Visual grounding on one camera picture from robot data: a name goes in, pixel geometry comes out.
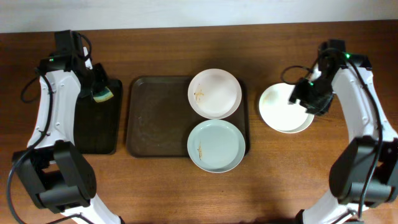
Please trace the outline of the brown plastic serving tray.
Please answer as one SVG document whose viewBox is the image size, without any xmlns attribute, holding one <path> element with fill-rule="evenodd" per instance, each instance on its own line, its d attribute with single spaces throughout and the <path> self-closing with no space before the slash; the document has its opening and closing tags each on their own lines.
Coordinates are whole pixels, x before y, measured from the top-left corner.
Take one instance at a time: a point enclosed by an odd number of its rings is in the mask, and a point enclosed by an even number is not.
<svg viewBox="0 0 398 224">
<path fill-rule="evenodd" d="M 207 120 L 188 100 L 189 76 L 143 76 L 131 83 L 126 149 L 135 158 L 186 158 L 188 137 Z"/>
</svg>

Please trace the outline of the green yellow sponge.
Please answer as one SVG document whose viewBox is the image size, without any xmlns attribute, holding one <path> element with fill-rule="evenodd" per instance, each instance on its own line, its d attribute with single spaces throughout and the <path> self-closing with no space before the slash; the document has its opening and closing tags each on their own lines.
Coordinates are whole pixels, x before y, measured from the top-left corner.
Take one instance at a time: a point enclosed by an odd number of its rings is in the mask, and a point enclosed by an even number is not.
<svg viewBox="0 0 398 224">
<path fill-rule="evenodd" d="M 110 100 L 113 97 L 113 93 L 108 87 L 105 87 L 103 90 L 100 92 L 96 93 L 93 95 L 93 99 L 96 103 L 102 103 L 105 101 Z"/>
</svg>

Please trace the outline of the black rectangular tray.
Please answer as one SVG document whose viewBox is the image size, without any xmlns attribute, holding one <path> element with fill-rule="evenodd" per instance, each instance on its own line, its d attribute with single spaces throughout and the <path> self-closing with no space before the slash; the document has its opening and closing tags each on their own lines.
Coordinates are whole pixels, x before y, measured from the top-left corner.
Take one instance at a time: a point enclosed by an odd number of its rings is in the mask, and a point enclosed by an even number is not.
<svg viewBox="0 0 398 224">
<path fill-rule="evenodd" d="M 113 97 L 97 103 L 90 96 L 79 98 L 75 107 L 74 142 L 82 154 L 113 154 L 118 141 L 123 98 L 120 80 L 109 81 Z"/>
</svg>

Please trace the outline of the white plate top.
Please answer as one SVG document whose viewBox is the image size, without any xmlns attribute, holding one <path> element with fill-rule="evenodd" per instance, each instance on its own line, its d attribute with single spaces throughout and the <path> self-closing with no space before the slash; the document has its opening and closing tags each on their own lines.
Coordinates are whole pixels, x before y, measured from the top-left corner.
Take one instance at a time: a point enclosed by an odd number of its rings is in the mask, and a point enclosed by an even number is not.
<svg viewBox="0 0 398 224">
<path fill-rule="evenodd" d="M 243 91 L 229 72 L 211 68 L 195 75 L 189 83 L 187 98 L 192 109 L 207 119 L 223 119 L 241 104 Z"/>
</svg>

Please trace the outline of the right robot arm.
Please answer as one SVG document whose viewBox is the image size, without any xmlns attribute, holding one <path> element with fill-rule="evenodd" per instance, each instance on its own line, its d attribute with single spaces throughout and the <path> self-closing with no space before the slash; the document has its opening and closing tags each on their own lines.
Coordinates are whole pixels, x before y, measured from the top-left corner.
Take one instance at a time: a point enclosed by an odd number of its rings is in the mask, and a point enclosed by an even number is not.
<svg viewBox="0 0 398 224">
<path fill-rule="evenodd" d="M 343 40 L 330 39 L 293 84 L 289 103 L 308 114 L 324 115 L 338 97 L 349 139 L 330 169 L 328 191 L 295 222 L 361 223 L 364 211 L 397 198 L 397 131 L 377 97 L 373 66 L 367 55 L 348 53 Z"/>
</svg>

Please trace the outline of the white plate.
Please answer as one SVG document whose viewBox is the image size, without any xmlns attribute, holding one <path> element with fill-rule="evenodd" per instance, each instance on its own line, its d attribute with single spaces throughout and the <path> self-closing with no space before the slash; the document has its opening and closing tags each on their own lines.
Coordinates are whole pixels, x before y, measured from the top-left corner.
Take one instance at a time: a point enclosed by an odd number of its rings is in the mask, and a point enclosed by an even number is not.
<svg viewBox="0 0 398 224">
<path fill-rule="evenodd" d="M 243 91 L 229 72 L 211 68 L 195 75 L 189 83 L 187 98 L 192 109 L 207 119 L 223 119 L 241 104 Z"/>
<path fill-rule="evenodd" d="M 306 113 L 299 104 L 291 104 L 289 98 L 294 85 L 277 83 L 268 87 L 259 99 L 259 112 L 264 122 L 281 133 L 293 134 L 307 129 L 314 115 Z"/>
</svg>

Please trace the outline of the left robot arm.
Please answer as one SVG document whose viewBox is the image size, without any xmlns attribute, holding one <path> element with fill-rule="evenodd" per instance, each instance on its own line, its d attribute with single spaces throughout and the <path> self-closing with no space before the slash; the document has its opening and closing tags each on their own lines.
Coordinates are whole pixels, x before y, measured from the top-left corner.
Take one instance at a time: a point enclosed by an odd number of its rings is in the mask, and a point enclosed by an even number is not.
<svg viewBox="0 0 398 224">
<path fill-rule="evenodd" d="M 55 52 L 35 69 L 40 83 L 37 120 L 27 147 L 12 156 L 34 205 L 77 223 L 121 223 L 97 193 L 86 154 L 112 154 L 118 141 L 123 85 L 92 63 L 83 34 L 55 33 Z"/>
</svg>

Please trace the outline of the pale blue plate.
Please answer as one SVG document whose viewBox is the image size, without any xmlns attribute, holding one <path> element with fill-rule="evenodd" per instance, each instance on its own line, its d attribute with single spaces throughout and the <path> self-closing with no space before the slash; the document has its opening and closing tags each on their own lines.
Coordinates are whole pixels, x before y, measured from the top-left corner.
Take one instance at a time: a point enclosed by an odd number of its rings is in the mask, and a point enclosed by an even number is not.
<svg viewBox="0 0 398 224">
<path fill-rule="evenodd" d="M 187 139 L 187 152 L 200 169 L 224 173 L 242 161 L 246 141 L 242 132 L 230 122 L 209 119 L 192 129 Z"/>
</svg>

